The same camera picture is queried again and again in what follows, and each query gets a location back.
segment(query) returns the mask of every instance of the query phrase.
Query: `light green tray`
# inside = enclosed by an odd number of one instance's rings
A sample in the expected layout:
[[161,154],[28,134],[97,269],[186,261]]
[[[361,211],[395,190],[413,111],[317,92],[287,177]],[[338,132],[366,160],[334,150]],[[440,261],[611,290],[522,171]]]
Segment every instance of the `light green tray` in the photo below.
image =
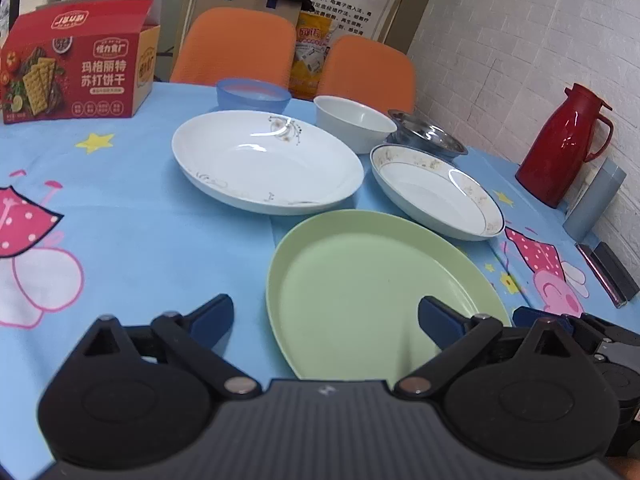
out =
[[509,325],[491,284],[453,245],[383,213],[331,211],[297,225],[276,248],[267,310],[284,357],[303,379],[386,379],[437,354],[418,326],[435,296],[466,316]]

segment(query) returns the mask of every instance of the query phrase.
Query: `translucent blue plastic bowl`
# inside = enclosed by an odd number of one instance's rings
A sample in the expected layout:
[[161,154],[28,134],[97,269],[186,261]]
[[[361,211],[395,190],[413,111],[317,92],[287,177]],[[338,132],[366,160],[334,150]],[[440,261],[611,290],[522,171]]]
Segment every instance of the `translucent blue plastic bowl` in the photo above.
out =
[[281,114],[291,100],[284,88],[255,79],[223,79],[217,84],[218,110],[258,110]]

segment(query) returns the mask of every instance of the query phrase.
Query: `blue tablecloth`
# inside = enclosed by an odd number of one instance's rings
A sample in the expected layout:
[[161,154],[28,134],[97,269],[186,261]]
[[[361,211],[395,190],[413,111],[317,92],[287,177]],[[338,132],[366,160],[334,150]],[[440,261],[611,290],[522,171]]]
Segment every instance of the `blue tablecloth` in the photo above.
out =
[[[0,128],[0,463],[17,480],[49,463],[36,422],[38,398],[100,314],[146,324],[225,292],[236,306],[225,358],[264,386],[292,376],[271,334],[264,286],[277,242],[302,218],[216,202],[187,181],[172,156],[175,129],[216,104],[213,88],[155,84],[132,119]],[[309,102],[293,100],[285,113],[315,121]],[[375,183],[368,158],[362,161],[365,183],[342,206],[404,216]],[[514,181],[513,164],[475,150],[457,163],[499,199],[513,233],[543,250],[555,246],[559,261],[581,270],[585,283],[571,271],[577,281],[570,285],[588,290],[582,306],[640,328],[631,311],[613,308],[562,231],[558,212]],[[548,298],[537,294],[540,283],[519,252],[526,240],[511,236],[452,243],[490,280],[508,312],[527,302],[544,308]],[[552,299],[552,308],[563,304]]]

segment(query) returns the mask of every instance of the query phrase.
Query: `chair backrest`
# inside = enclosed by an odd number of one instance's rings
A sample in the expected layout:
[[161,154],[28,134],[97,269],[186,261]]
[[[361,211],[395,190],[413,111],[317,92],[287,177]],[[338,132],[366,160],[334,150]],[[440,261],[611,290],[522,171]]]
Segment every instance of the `chair backrest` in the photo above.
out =
[[289,87],[296,29],[259,10],[215,7],[193,22],[178,53],[173,83],[215,85],[246,77]]
[[390,46],[359,36],[343,36],[331,47],[318,95],[344,97],[383,114],[392,108],[413,113],[415,70]]

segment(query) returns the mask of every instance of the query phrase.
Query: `white plate with floral pattern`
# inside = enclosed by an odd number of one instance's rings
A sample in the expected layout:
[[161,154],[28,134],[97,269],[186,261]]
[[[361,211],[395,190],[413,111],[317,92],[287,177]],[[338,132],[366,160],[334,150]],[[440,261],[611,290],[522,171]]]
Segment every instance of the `white plate with floral pattern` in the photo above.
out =
[[371,150],[373,174],[385,194],[419,224],[458,240],[486,240],[504,229],[494,199],[468,174],[408,146]]
[[324,211],[362,184],[358,157],[316,126],[268,112],[227,110],[174,133],[175,159],[199,190],[256,213]]

